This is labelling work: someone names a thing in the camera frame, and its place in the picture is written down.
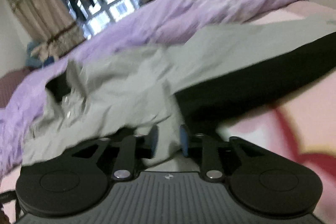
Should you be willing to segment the beige striped left curtain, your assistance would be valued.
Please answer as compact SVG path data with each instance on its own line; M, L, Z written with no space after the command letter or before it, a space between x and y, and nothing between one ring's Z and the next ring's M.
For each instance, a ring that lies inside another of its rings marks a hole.
M59 58L85 41L83 31L61 0L8 0L33 41Z

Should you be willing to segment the grey and black garment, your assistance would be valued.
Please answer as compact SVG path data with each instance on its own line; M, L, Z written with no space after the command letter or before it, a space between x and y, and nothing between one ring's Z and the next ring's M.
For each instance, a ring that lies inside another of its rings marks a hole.
M179 46L142 46L100 61L70 61L70 94L56 102L51 93L43 115L23 142L22 164L61 155L82 141L102 138L122 127L146 134L159 127L155 156L162 162L179 150L181 116L173 94L235 70L287 53L335 31L335 20L314 15L302 20L210 25Z

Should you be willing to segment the pink printed bed sheet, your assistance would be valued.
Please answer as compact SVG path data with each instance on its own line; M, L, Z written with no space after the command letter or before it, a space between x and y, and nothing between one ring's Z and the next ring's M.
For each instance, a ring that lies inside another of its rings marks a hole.
M228 132L315 170L323 182L315 215L335 223L335 73L273 110L247 114Z

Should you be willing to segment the purple duvet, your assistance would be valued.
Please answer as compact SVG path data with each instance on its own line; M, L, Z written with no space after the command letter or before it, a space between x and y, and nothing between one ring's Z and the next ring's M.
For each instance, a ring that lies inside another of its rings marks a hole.
M154 0L83 42L55 63L30 73L1 110L1 176L22 161L21 145L42 112L45 85L69 60L88 63L133 46L185 43L213 23L242 23L300 0Z

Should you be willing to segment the blue plush toy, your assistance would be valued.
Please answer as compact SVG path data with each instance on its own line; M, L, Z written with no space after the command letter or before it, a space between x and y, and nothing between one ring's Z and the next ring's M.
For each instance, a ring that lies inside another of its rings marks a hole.
M35 41L27 44L25 65L31 69L47 67L58 59L59 57L52 54L44 44Z

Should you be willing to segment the dark red headboard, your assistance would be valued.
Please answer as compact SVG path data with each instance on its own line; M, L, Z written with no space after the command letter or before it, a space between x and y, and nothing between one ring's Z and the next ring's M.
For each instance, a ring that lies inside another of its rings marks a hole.
M6 73L0 80L0 108L5 108L10 101L13 92L24 78L31 73L29 67Z

